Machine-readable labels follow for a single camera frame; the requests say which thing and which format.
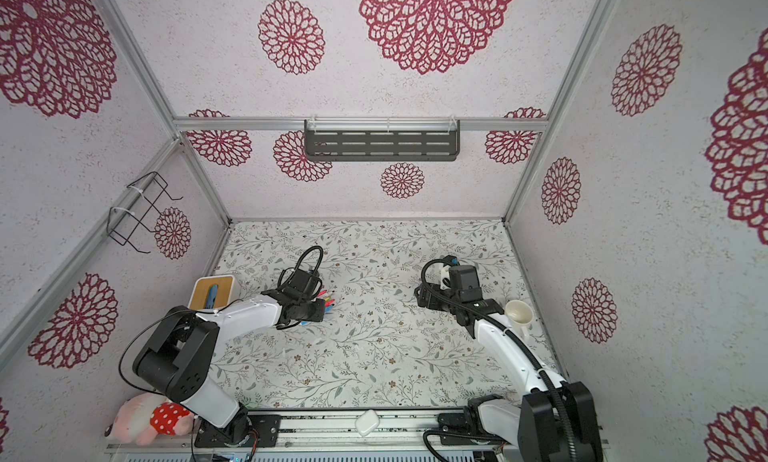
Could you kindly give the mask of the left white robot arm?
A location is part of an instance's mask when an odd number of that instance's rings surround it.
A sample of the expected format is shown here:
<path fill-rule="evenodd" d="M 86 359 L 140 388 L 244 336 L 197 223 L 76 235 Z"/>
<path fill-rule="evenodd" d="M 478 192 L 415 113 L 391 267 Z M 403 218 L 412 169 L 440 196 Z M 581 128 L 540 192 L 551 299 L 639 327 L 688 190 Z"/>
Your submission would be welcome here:
<path fill-rule="evenodd" d="M 276 290 L 222 309 L 171 308 L 137 353 L 132 371 L 150 387 L 220 430 L 243 431 L 247 410 L 210 376 L 215 352 L 227 341 L 294 322 L 320 322 L 321 297 L 293 299 Z"/>

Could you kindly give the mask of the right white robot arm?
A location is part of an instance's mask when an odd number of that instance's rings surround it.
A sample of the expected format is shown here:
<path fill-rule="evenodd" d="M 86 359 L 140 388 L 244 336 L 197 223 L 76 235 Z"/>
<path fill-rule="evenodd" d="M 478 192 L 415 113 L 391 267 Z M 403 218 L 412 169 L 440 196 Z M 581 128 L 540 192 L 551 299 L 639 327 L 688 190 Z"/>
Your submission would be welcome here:
<path fill-rule="evenodd" d="M 496 359 L 520 396 L 470 400 L 463 424 L 437 432 L 445 442 L 465 439 L 503 443 L 508 461 L 602 461 L 604 451 L 593 396 L 582 382 L 545 367 L 508 325 L 494 301 L 461 303 L 438 284 L 414 289 L 417 304 L 448 312 Z"/>

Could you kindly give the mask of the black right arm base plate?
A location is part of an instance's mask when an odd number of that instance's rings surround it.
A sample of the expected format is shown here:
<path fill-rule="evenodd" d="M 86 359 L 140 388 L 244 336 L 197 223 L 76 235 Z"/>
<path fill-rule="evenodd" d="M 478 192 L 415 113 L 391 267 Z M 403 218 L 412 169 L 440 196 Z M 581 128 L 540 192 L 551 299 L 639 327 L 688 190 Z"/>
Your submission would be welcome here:
<path fill-rule="evenodd" d="M 439 439 L 442 445 L 501 444 L 503 440 L 489 434 L 464 412 L 443 412 L 437 415 Z"/>

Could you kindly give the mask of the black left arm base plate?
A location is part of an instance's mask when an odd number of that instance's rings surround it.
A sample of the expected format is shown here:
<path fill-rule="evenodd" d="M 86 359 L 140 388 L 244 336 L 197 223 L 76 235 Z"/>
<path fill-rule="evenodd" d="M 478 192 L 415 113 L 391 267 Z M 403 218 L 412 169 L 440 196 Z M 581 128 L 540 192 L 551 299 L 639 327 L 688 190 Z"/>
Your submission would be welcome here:
<path fill-rule="evenodd" d="M 193 441 L 195 449 L 274 448 L 282 417 L 250 413 L 236 418 L 227 428 L 219 429 L 202 421 Z"/>

